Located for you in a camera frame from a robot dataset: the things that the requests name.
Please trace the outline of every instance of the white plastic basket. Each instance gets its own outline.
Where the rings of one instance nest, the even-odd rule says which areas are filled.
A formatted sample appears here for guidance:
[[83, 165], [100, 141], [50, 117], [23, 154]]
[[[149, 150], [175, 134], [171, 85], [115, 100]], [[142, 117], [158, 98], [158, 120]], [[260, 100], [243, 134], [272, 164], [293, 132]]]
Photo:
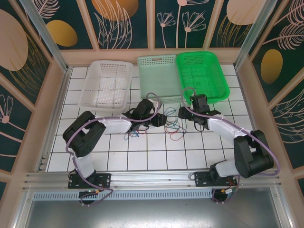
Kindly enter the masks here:
[[99, 60], [91, 63], [78, 104], [88, 110], [123, 112], [130, 89], [133, 64]]

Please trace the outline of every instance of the yellow oval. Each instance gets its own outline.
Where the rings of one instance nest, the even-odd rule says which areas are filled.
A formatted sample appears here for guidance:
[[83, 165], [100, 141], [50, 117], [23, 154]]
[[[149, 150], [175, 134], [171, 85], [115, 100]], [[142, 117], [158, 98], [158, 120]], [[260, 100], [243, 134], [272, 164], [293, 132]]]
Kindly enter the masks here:
[[47, 24], [55, 42], [61, 46], [70, 47], [77, 43], [77, 34], [75, 30], [64, 21], [53, 20]]
[[227, 17], [236, 25], [250, 25], [255, 22], [265, 0], [230, 0]]
[[27, 34], [20, 23], [0, 9], [0, 65], [11, 71], [20, 70], [28, 58]]
[[278, 50], [268, 50], [262, 59], [261, 76], [264, 82], [271, 84], [279, 77], [283, 67], [283, 57]]
[[123, 20], [124, 17], [119, 16], [121, 12], [117, 7], [118, 2], [121, 10], [125, 9], [132, 17], [138, 9], [138, 0], [92, 0], [92, 4], [97, 12], [108, 20]]

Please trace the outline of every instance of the plastic basket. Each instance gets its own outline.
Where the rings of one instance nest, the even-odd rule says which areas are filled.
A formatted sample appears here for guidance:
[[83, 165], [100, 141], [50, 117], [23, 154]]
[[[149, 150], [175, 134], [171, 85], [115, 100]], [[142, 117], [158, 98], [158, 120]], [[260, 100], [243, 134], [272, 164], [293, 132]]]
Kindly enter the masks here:
[[[182, 89], [192, 87], [196, 94], [205, 94], [208, 103], [225, 100], [230, 93], [218, 58], [211, 52], [189, 52], [179, 54], [176, 65], [180, 75]], [[187, 90], [184, 97], [191, 104], [193, 92]]]
[[146, 98], [147, 93], [154, 92], [164, 104], [181, 102], [175, 58], [176, 55], [137, 58], [141, 99]]
[[122, 113], [126, 107], [133, 64], [100, 60], [88, 70], [79, 106], [89, 110]]

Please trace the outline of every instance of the light green plastic basket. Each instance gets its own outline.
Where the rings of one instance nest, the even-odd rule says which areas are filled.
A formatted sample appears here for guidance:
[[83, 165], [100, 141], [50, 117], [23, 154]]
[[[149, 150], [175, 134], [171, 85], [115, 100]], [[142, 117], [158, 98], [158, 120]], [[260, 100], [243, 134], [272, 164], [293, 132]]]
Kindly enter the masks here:
[[[196, 94], [205, 94], [208, 104], [225, 100], [230, 93], [218, 58], [211, 52], [182, 53], [176, 57], [182, 89], [192, 87]], [[184, 97], [191, 104], [193, 91], [187, 90]]]
[[181, 102], [181, 87], [175, 64], [176, 55], [137, 58], [141, 99], [155, 93], [164, 104]]

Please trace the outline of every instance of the metal base plate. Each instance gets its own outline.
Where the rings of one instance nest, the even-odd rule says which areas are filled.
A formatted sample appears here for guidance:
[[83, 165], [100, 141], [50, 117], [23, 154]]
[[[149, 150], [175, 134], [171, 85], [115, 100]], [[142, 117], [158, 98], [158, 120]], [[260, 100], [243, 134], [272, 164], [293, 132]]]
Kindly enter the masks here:
[[194, 173], [195, 186], [196, 187], [229, 187], [230, 182], [237, 185], [237, 180], [234, 176], [228, 176], [226, 178], [219, 179], [216, 183], [214, 183], [210, 176], [209, 172], [195, 172]]
[[[95, 179], [92, 184], [109, 188], [111, 183], [111, 174], [110, 173], [98, 173], [95, 176]], [[78, 174], [71, 174], [68, 181], [68, 189], [93, 189], [92, 186], [83, 182]]]

